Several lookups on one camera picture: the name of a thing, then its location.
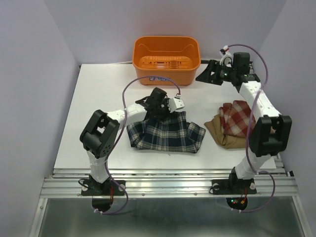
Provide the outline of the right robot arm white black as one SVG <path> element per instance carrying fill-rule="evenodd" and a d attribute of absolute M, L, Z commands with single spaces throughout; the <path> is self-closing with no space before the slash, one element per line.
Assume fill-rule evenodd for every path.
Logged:
<path fill-rule="evenodd" d="M 292 119 L 283 116 L 269 101 L 260 79 L 250 71 L 250 55 L 246 52 L 224 54 L 219 61 L 210 60 L 196 80 L 215 85 L 230 82 L 251 108 L 256 124 L 246 143 L 246 156 L 227 179 L 212 180 L 214 195 L 256 194 L 254 176 L 261 166 L 287 147 Z"/>

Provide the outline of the navy plaid skirt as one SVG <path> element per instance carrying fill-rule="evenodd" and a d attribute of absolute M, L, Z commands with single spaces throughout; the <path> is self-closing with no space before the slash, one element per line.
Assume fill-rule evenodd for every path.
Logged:
<path fill-rule="evenodd" d="M 155 150 L 196 154 L 206 130 L 188 122 L 186 112 L 173 112 L 163 120 L 149 118 L 126 128 L 131 147 L 137 150 Z"/>

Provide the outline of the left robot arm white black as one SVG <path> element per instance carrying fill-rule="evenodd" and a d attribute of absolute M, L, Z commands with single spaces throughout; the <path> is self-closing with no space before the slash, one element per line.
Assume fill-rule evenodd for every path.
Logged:
<path fill-rule="evenodd" d="M 126 126 L 135 122 L 169 115 L 168 102 L 167 93 L 156 87 L 149 96 L 125 109 L 108 113 L 96 110 L 92 114 L 79 137 L 90 163 L 89 181 L 84 184 L 85 188 L 93 189 L 100 195 L 109 191 L 105 162 L 117 143 L 118 132 L 123 132 Z"/>

